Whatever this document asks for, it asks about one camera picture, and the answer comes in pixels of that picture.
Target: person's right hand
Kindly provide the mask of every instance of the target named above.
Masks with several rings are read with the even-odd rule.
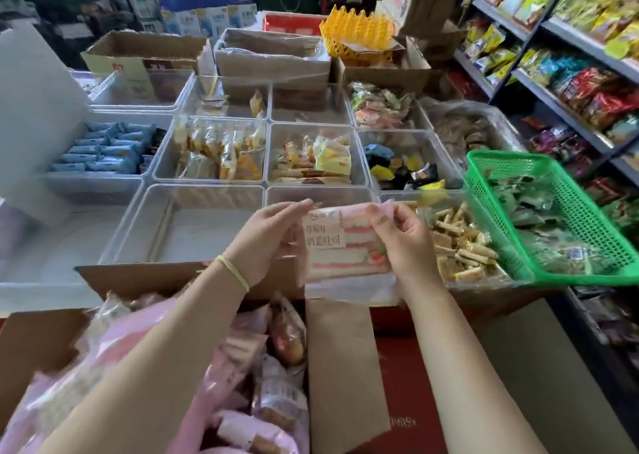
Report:
[[[393,208],[394,221],[374,204],[366,207],[365,213],[386,246],[397,279],[405,287],[409,283],[443,286],[430,228],[406,205],[398,203]]]

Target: hand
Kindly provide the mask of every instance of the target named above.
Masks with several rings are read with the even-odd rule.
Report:
[[[282,202],[255,212],[244,224],[223,256],[240,272],[249,286],[267,275],[276,259],[294,253],[291,242],[299,220],[313,208],[310,199]]]
[[[393,208],[394,221],[373,204],[366,207],[365,213],[386,245],[397,279],[407,291],[415,290],[415,286],[443,286],[430,228],[406,205],[394,204]]]

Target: green basket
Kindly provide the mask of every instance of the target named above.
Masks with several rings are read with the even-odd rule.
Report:
[[[579,239],[599,248],[605,256],[619,265],[619,269],[606,275],[583,276],[554,274],[540,269],[524,248],[515,226],[506,216],[486,180],[486,177],[500,179],[521,176],[550,177],[553,192],[568,229]],[[549,156],[504,151],[471,151],[468,153],[465,186],[490,213],[496,226],[503,231],[502,237],[515,244],[521,251],[525,265],[535,275],[536,285],[626,286],[639,284],[639,253],[561,165]]]

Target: green gift bag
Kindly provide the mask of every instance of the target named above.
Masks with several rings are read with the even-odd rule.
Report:
[[[271,12],[320,13],[318,0],[253,0],[258,10]]]

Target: bracelet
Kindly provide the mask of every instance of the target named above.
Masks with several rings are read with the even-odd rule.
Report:
[[[228,269],[231,274],[236,277],[236,279],[242,284],[242,287],[246,290],[246,292],[251,289],[249,287],[249,283],[244,279],[244,276],[240,274],[240,272],[235,268],[234,265],[231,264],[230,261],[226,260],[226,257],[224,257],[223,255],[219,255],[215,258],[215,260],[217,262],[221,262],[223,265],[226,266],[226,269]]]

